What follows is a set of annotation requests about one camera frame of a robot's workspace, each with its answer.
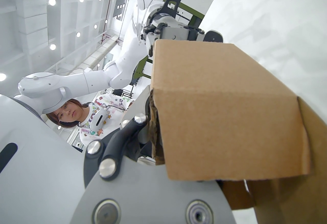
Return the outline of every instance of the black handle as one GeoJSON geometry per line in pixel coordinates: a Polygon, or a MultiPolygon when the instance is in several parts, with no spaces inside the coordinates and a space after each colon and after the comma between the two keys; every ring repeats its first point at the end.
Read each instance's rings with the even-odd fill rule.
{"type": "Polygon", "coordinates": [[[114,180],[118,176],[126,145],[136,137],[140,130],[147,124],[147,119],[144,121],[137,119],[137,122],[135,121],[135,118],[112,136],[104,151],[102,162],[105,159],[112,159],[116,164],[116,169],[112,175],[105,177],[102,176],[106,181],[114,180]]]}

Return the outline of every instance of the graphic print shirt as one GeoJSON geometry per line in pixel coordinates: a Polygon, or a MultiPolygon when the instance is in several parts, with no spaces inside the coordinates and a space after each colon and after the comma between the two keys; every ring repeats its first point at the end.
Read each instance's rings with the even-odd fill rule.
{"type": "Polygon", "coordinates": [[[90,111],[84,122],[80,123],[79,136],[81,142],[88,146],[93,140],[103,139],[106,135],[116,130],[124,116],[124,111],[133,100],[112,94],[104,94],[97,97],[94,102],[89,103],[90,111]],[[102,129],[98,132],[91,131],[90,125],[97,111],[106,109],[108,118],[104,121],[102,129]]]}

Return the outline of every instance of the white ceiling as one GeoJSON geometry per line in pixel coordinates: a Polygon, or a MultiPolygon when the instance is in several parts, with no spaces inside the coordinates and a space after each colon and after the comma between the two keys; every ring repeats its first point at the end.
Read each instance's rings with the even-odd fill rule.
{"type": "Polygon", "coordinates": [[[56,0],[56,5],[50,6],[48,0],[0,0],[0,73],[7,75],[0,82],[0,93],[18,94],[22,77],[50,70],[58,61],[63,63],[58,72],[65,71],[65,65],[80,64],[99,47],[107,32],[107,10],[110,13],[114,6],[109,2],[56,0]],[[50,44],[56,44],[54,51],[50,44]]]}

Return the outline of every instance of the brown cardboard box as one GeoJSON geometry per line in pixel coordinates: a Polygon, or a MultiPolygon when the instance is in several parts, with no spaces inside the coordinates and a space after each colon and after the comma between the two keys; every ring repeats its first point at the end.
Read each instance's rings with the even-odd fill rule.
{"type": "Polygon", "coordinates": [[[246,179],[259,224],[327,223],[327,127],[255,60],[232,44],[157,40],[151,85],[153,152],[170,179],[226,180],[232,209],[252,206],[246,179]]]}

